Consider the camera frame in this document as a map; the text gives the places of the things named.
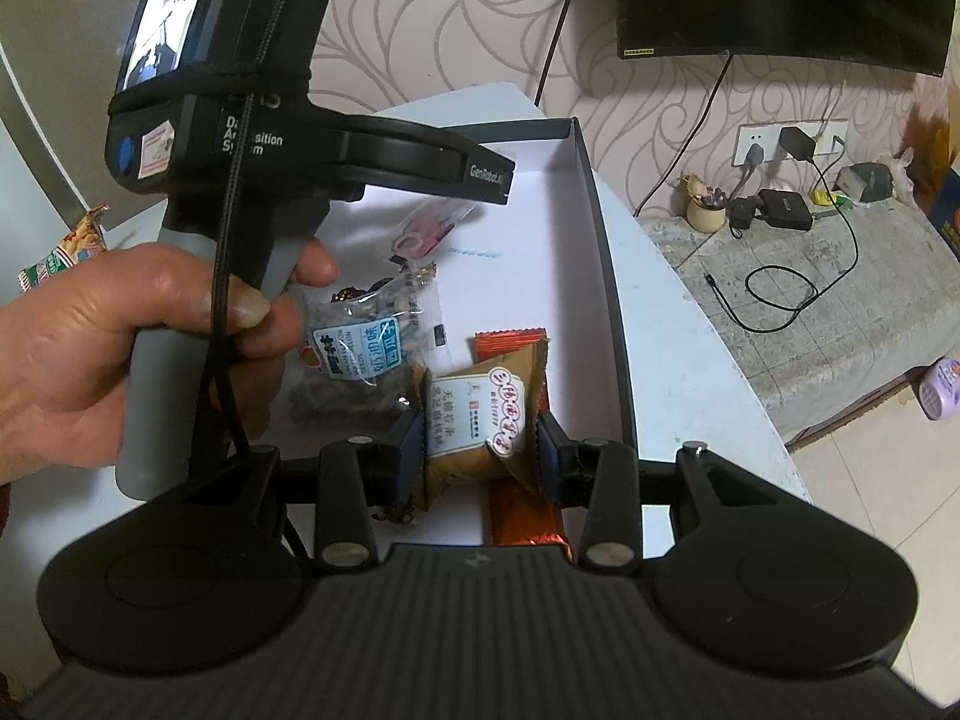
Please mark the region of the person's left hand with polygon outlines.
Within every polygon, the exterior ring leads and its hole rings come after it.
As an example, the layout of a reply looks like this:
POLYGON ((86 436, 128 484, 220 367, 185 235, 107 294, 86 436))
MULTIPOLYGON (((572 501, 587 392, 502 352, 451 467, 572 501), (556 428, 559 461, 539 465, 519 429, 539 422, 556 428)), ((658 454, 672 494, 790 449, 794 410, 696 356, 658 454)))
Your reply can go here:
MULTIPOLYGON (((212 328, 213 265, 166 244, 98 255, 2 305, 2 486, 52 465, 99 468, 121 447, 128 360, 140 328, 212 328)), ((265 433, 285 356, 302 340, 290 296, 267 307, 229 283, 231 369, 242 424, 265 433)))

